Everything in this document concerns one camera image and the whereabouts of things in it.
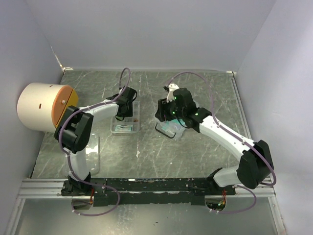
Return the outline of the clear lid with black handle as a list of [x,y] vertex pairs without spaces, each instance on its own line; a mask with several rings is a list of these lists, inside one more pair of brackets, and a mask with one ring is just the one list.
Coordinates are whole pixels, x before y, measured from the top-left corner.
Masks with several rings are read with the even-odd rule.
[[100,171],[100,138],[97,134],[92,133],[90,135],[85,152],[87,167],[91,176],[95,176]]

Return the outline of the teal white tube box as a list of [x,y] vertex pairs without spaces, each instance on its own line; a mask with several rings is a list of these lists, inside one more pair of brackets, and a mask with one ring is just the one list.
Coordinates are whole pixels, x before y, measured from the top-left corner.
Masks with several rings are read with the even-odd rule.
[[133,125],[117,125],[115,127],[116,132],[131,132],[133,130]]

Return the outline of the clear compartment tray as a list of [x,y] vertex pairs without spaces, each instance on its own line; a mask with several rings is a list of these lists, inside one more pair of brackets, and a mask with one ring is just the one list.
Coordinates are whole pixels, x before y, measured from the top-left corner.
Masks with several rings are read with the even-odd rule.
[[[115,127],[117,125],[133,125],[133,130],[131,132],[116,132]],[[111,119],[111,132],[114,134],[133,134],[140,130],[140,102],[133,102],[133,116],[124,118],[124,120],[117,120],[116,117]]]

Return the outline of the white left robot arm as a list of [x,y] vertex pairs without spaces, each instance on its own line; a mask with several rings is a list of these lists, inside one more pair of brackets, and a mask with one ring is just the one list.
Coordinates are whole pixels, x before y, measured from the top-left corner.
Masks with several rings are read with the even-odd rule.
[[91,173],[87,167],[86,147],[92,125],[106,118],[128,118],[133,114],[137,91],[124,86],[119,93],[86,107],[68,106],[54,138],[65,153],[69,172],[61,190],[63,196],[86,195],[91,190]]

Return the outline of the clear first aid box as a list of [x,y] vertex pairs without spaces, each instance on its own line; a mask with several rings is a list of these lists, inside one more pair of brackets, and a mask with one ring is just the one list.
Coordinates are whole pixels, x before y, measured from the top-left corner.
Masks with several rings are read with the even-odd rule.
[[186,130],[177,119],[161,122],[155,118],[155,121],[155,130],[169,139],[180,140]]

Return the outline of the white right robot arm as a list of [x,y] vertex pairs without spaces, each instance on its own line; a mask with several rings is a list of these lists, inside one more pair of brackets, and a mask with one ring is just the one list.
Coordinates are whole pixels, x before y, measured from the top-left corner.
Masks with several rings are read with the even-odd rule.
[[161,122],[177,120],[186,128],[208,136],[227,149],[238,165],[215,170],[208,177],[208,191],[217,195],[227,186],[241,184],[248,189],[265,185],[264,180],[274,174],[269,145],[254,141],[220,122],[209,110],[197,107],[186,88],[170,84],[164,88],[167,97],[158,100],[156,119]]

